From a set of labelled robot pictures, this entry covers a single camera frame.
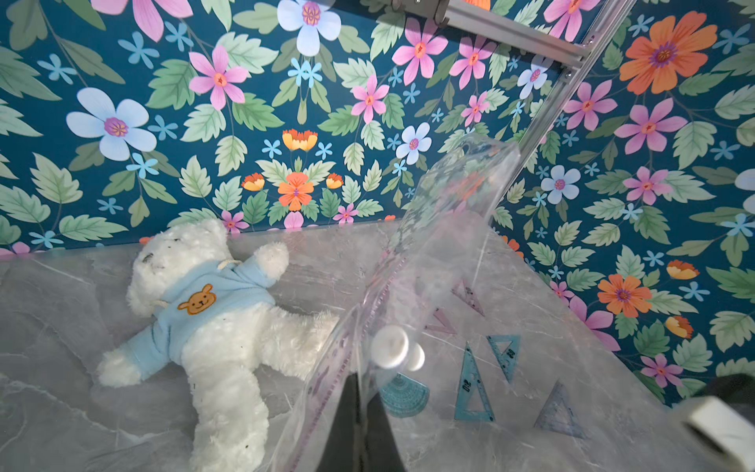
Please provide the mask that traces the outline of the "purple wide triangle ruler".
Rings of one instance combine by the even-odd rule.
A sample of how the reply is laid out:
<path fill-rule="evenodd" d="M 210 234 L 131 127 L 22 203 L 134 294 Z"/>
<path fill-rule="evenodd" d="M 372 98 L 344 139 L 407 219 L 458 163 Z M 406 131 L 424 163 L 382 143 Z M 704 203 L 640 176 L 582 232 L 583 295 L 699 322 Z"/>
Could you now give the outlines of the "purple wide triangle ruler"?
<path fill-rule="evenodd" d="M 467 305 L 471 310 L 478 313 L 480 316 L 485 316 L 484 310 L 480 304 L 480 301 L 473 290 L 473 288 L 467 283 L 465 279 L 461 279 L 454 285 L 451 293 Z"/>

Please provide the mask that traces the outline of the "teal protractor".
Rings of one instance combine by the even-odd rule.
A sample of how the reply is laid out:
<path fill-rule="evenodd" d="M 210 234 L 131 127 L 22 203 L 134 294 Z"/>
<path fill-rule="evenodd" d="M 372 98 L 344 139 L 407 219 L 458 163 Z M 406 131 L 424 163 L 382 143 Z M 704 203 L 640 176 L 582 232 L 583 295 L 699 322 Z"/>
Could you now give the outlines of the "teal protractor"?
<path fill-rule="evenodd" d="M 403 374 L 397 374 L 380 390 L 383 406 L 390 416 L 409 418 L 420 414 L 430 399 L 430 389 Z"/>

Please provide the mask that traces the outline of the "teal triangle ruler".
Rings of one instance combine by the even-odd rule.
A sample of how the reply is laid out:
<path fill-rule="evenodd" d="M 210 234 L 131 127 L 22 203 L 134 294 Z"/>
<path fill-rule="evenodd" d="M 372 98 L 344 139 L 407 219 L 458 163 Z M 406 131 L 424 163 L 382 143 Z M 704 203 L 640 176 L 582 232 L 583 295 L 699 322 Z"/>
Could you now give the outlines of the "teal triangle ruler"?
<path fill-rule="evenodd" d="M 464 422 L 495 422 L 495 413 L 469 344 L 464 349 L 454 419 Z"/>
<path fill-rule="evenodd" d="M 487 336 L 487 341 L 507 383 L 512 385 L 516 373 L 521 336 L 516 334 L 514 336 Z"/>

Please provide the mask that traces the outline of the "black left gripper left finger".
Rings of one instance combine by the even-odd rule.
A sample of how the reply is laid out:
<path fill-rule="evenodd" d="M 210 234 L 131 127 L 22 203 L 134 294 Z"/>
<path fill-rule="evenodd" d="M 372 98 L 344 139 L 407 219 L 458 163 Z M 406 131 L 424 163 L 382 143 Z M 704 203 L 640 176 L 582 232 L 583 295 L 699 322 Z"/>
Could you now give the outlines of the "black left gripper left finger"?
<path fill-rule="evenodd" d="M 316 472 L 362 470 L 361 398 L 357 374 L 344 384 L 330 434 Z"/>

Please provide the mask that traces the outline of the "grey blue triangle ruler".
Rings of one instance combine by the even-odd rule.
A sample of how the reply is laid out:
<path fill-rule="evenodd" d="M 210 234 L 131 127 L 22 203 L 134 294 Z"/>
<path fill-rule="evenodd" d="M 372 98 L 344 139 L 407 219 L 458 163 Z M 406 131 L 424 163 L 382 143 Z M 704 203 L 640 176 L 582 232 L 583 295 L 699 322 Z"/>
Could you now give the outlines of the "grey blue triangle ruler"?
<path fill-rule="evenodd" d="M 568 391 L 561 380 L 556 380 L 543 405 L 534 427 L 543 431 L 587 440 L 588 436 L 569 403 Z"/>

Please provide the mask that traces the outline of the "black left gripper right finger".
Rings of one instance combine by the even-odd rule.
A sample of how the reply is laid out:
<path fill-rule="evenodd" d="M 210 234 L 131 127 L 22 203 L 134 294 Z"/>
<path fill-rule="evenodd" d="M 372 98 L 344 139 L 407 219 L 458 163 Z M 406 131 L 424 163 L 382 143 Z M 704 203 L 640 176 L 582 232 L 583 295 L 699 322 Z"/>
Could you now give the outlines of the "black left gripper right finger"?
<path fill-rule="evenodd" d="M 369 472 L 405 472 L 389 415 L 381 395 L 376 393 L 367 404 L 363 470 Z"/>

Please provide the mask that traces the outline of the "purple narrow triangle ruler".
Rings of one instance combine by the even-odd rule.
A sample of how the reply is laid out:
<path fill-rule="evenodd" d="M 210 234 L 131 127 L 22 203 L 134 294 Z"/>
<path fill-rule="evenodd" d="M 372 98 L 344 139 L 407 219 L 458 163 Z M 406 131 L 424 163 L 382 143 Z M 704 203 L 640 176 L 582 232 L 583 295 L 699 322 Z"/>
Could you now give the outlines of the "purple narrow triangle ruler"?
<path fill-rule="evenodd" d="M 449 336 L 456 336 L 457 330 L 452 326 L 449 318 L 446 316 L 446 311 L 442 308 L 434 309 L 432 315 L 428 316 L 425 326 L 425 332 L 436 332 L 437 334 L 448 334 Z"/>

